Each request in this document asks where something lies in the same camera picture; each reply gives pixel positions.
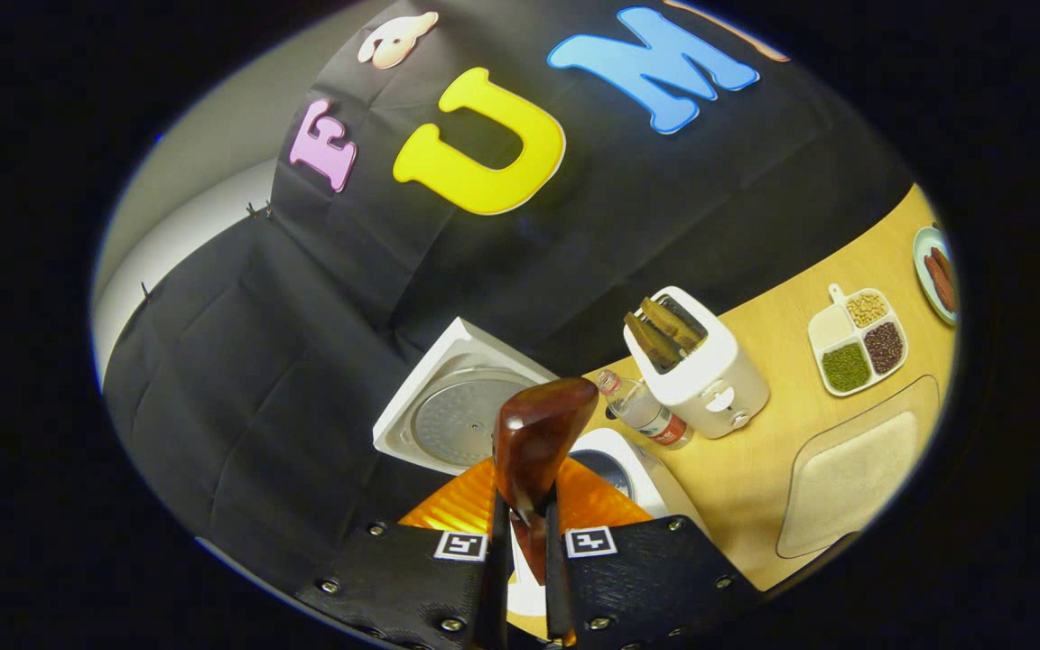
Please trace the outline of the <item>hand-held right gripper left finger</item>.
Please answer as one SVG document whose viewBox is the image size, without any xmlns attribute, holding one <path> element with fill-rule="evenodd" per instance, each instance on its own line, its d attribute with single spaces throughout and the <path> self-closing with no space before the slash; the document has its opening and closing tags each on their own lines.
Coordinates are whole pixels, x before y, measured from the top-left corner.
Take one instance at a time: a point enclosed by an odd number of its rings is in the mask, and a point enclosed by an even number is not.
<svg viewBox="0 0 1040 650">
<path fill-rule="evenodd" d="M 480 460 L 409 515 L 359 524 L 297 601 L 380 647 L 504 649 L 511 540 L 495 474 Z"/>
</svg>

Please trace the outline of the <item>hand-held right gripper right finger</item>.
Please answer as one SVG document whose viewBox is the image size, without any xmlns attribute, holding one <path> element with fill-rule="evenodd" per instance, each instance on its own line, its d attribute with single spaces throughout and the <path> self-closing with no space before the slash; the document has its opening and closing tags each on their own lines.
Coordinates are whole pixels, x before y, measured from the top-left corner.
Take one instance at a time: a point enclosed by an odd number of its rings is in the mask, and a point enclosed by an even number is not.
<svg viewBox="0 0 1040 650">
<path fill-rule="evenodd" d="M 649 515 L 577 460 L 546 510 L 546 604 L 573 649 L 698 649 L 760 593 L 688 515 Z"/>
</svg>

